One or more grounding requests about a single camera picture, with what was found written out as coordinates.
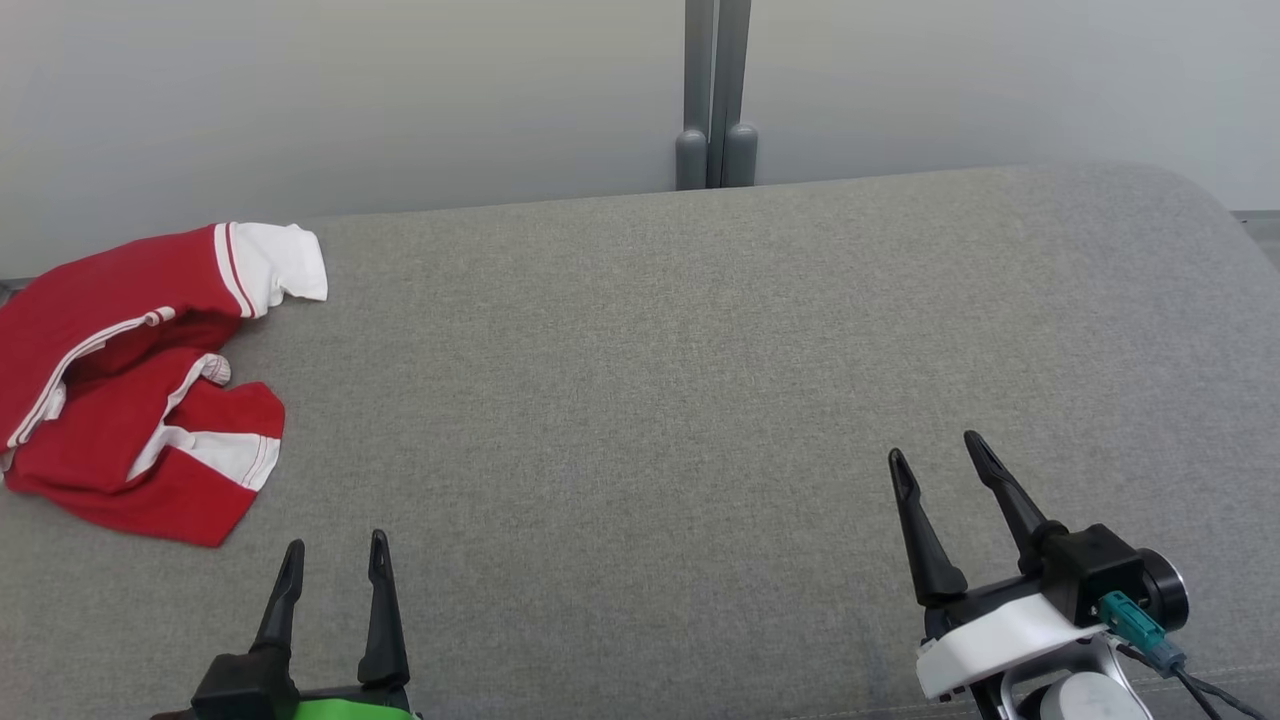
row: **green part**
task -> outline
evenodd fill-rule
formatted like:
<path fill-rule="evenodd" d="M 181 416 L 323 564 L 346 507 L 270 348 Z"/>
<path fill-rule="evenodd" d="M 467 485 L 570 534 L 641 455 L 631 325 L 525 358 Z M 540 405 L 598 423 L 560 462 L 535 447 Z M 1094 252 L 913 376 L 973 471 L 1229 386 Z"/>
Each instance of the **green part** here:
<path fill-rule="evenodd" d="M 417 720 L 398 707 L 347 700 L 310 700 L 298 706 L 293 720 Z"/>
<path fill-rule="evenodd" d="M 1143 655 L 1149 655 L 1165 641 L 1165 629 L 1123 592 L 1102 596 L 1100 615 L 1108 628 L 1133 643 Z"/>

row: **red fabric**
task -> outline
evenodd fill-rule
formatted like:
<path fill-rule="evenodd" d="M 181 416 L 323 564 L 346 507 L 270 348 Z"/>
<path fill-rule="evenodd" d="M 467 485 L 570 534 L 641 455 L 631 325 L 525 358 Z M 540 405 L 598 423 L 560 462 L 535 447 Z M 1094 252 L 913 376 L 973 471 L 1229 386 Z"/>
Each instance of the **red fabric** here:
<path fill-rule="evenodd" d="M 243 479 L 179 447 L 165 447 L 146 471 L 128 477 L 161 423 L 191 433 L 262 436 L 260 455 L 243 462 L 252 468 L 265 465 L 264 443 L 283 433 L 284 409 L 260 383 L 224 391 L 197 379 L 166 415 L 170 393 L 241 323 L 241 304 L 215 250 L 220 241 L 229 252 L 230 243 L 218 232 L 210 225 L 140 240 L 63 265 L 0 307 L 5 441 L 47 395 L 68 354 L 120 323 L 148 314 L 154 320 L 108 338 L 65 368 L 67 400 L 58 418 L 40 423 L 26 443 L 8 443 L 15 450 L 6 487 L 45 496 L 115 530 L 205 546 L 227 538 L 256 497 Z M 234 261 L 230 270 L 234 277 Z M 209 374 L 225 382 L 228 370 L 224 359 L 210 360 Z"/>
<path fill-rule="evenodd" d="M 216 225 L 138 240 L 55 268 L 0 307 L 0 337 L 20 351 L 0 352 L 0 437 L 8 439 L 35 406 L 55 364 L 93 333 L 173 307 L 238 318 L 239 304 L 223 283 L 214 246 Z M 143 331 L 86 357 L 95 368 L 127 366 L 178 325 Z"/>

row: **couch cushion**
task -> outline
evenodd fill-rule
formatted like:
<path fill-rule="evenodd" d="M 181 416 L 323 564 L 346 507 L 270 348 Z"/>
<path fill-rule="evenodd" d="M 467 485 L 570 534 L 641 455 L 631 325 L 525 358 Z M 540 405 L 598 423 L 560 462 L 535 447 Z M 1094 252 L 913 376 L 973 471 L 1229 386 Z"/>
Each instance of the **couch cushion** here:
<path fill-rule="evenodd" d="M 1280 705 L 1280 275 L 1203 191 L 1032 167 L 324 219 L 329 302 L 227 348 L 288 410 L 216 551 L 0 495 L 8 717 L 180 707 L 307 542 L 293 675 L 355 678 L 390 537 L 434 717 L 964 717 L 914 676 L 886 454 L 972 584 L 1044 511 L 1181 570 L 1190 667 Z M 1157 716 L 1190 700 L 1143 669 Z"/>

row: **white stripe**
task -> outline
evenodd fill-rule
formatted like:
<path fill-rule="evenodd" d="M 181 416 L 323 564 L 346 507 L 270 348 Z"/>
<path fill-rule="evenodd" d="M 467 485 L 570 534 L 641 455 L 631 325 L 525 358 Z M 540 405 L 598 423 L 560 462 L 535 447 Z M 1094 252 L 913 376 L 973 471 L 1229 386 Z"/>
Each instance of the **white stripe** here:
<path fill-rule="evenodd" d="M 280 459 L 280 438 L 253 433 L 215 433 L 183 430 L 183 452 L 211 468 L 228 480 L 253 492 L 262 489 Z"/>
<path fill-rule="evenodd" d="M 239 304 L 241 318 L 252 318 L 253 309 L 236 284 L 236 270 L 232 268 L 232 254 L 228 249 L 229 240 L 227 223 L 214 225 L 214 255 L 218 258 L 218 273 L 223 277 L 223 284 L 230 291 L 232 297 Z"/>
<path fill-rule="evenodd" d="M 40 391 L 40 397 L 36 400 L 36 404 L 32 406 L 31 411 L 27 413 L 27 416 L 22 419 L 22 423 L 18 424 L 18 428 L 13 432 L 13 434 L 9 436 L 5 446 L 18 447 L 19 445 L 27 442 L 31 437 L 31 432 L 36 429 L 36 425 L 38 425 L 41 420 L 56 416 L 56 413 L 61 406 L 56 405 L 58 398 L 54 397 L 54 395 L 56 393 L 58 384 L 63 379 L 63 373 L 67 372 L 67 366 L 70 365 L 72 361 L 96 350 L 101 350 L 106 346 L 108 340 L 123 332 L 147 324 L 147 315 L 133 318 L 132 320 L 124 320 L 123 323 L 116 323 L 109 328 L 101 329 L 84 338 L 79 345 L 73 347 L 70 352 L 64 355 L 63 359 L 58 361 L 58 365 L 54 366 L 54 373 L 45 383 L 45 388 Z"/>
<path fill-rule="evenodd" d="M 45 419 L 56 420 L 63 414 L 63 407 L 67 407 L 67 383 L 60 382 L 54 386 L 45 402 Z"/>
<path fill-rule="evenodd" d="M 188 437 L 191 433 L 182 428 L 175 428 L 173 425 L 164 424 L 164 419 L 169 416 L 169 413 L 178 406 L 184 397 L 187 397 L 187 391 L 191 386 L 196 384 L 196 379 L 200 377 L 206 377 L 210 380 L 224 386 L 227 380 L 232 379 L 230 366 L 227 359 L 221 355 L 214 355 L 212 352 L 205 354 L 200 360 L 192 364 L 191 369 L 187 370 L 187 377 L 182 379 L 182 384 L 178 389 L 169 393 L 169 398 L 165 401 L 164 413 L 160 414 L 160 420 L 156 423 L 156 429 L 147 438 L 147 443 L 142 446 L 142 451 L 138 456 L 133 459 L 133 465 L 129 466 L 129 474 L 125 482 L 137 478 L 142 473 L 146 473 L 156 464 L 156 459 L 160 457 L 160 451 L 166 446 L 174 445 L 178 447 L 186 447 L 189 442 Z"/>

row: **clothing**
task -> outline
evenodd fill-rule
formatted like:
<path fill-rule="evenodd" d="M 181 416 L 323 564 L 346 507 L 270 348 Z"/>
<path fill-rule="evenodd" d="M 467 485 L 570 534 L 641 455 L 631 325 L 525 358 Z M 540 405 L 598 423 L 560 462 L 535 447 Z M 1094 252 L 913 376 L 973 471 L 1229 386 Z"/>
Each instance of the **clothing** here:
<path fill-rule="evenodd" d="M 215 354 L 284 295 L 325 300 L 315 234 L 209 225 L 56 268 L 0 307 L 0 470 L 86 520 L 220 544 L 274 468 L 284 407 Z"/>

